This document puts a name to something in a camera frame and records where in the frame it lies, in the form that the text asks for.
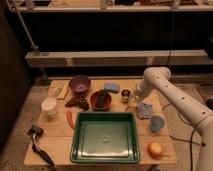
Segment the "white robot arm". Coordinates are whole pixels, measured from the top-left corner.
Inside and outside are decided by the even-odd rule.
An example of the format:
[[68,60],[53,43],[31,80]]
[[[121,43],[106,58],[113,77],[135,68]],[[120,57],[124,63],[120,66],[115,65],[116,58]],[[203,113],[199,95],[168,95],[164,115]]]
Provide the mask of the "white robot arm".
[[195,100],[170,81],[167,67],[148,67],[133,89],[139,102],[157,89],[191,124],[202,137],[196,171],[213,171],[213,110]]

